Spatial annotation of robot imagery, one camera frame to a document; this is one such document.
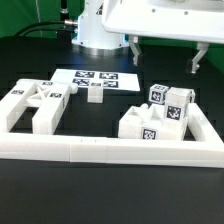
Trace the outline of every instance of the black table surface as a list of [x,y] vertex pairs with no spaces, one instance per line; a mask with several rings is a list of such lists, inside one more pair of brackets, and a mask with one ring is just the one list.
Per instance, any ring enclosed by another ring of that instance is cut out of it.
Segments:
[[[87,103],[87,89],[70,97],[55,134],[117,137],[132,105],[148,101],[155,83],[194,89],[196,103],[224,139],[224,76],[205,58],[186,74],[196,53],[183,47],[142,46],[133,55],[90,56],[53,39],[0,39],[0,97],[21,78],[49,80],[57,68],[137,73],[141,91],[104,91]],[[28,108],[12,132],[31,133]],[[192,136],[186,133],[185,140]],[[0,160],[0,223],[224,223],[224,170],[216,168]]]

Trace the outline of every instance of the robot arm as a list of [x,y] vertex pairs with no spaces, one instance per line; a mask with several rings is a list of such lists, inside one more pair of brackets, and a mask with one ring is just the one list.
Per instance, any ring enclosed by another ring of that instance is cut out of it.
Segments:
[[223,12],[221,0],[104,0],[102,21],[109,32],[198,42],[187,69],[196,73],[209,43],[224,43]]

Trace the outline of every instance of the white rectangular block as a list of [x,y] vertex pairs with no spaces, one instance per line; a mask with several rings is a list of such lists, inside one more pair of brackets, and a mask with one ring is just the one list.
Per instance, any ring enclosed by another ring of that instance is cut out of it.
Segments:
[[223,143],[196,103],[188,105],[187,116],[188,127],[196,141]]
[[35,83],[17,84],[0,101],[0,132],[9,132],[26,110],[26,98],[36,91]]
[[70,86],[55,84],[32,119],[33,133],[52,135],[70,96]]
[[88,103],[103,103],[103,80],[92,79],[88,87]]
[[70,138],[66,137],[2,133],[0,158],[69,162]]

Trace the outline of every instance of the white cube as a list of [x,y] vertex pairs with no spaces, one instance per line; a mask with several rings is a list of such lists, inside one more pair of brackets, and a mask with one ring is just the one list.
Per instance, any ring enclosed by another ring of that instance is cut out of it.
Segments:
[[163,104],[165,102],[166,93],[168,90],[168,86],[159,84],[151,86],[149,91],[149,101],[152,103]]
[[87,102],[103,103],[103,80],[90,79]]
[[166,94],[164,119],[182,121],[192,95],[191,90],[171,87]]
[[166,104],[185,107],[190,102],[191,90],[171,87],[166,93]]

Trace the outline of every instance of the white block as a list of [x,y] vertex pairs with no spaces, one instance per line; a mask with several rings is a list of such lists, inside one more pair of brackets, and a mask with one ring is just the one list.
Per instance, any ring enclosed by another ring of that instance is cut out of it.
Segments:
[[149,101],[152,103],[163,104],[165,102],[166,93],[168,89],[168,86],[163,86],[159,84],[151,86],[149,91]]
[[82,137],[70,145],[70,162],[105,163],[107,138]]
[[160,140],[183,141],[187,129],[188,118],[185,117],[181,122],[163,119],[160,131]]
[[0,158],[70,161],[68,136],[2,133],[0,135]]
[[9,132],[26,110],[26,98],[36,92],[35,83],[17,84],[0,101],[0,132]]
[[103,80],[92,79],[88,87],[88,103],[103,103]]
[[196,103],[187,109],[188,127],[196,141],[222,143],[221,138]]
[[185,107],[190,102],[191,90],[171,87],[166,94],[166,104]]
[[182,121],[186,115],[192,91],[171,87],[166,94],[164,119]]
[[119,138],[159,139],[164,106],[149,109],[132,106],[119,121]]
[[191,141],[108,142],[107,163],[224,167],[224,145]]
[[32,119],[33,133],[52,135],[70,96],[70,86],[55,84]]

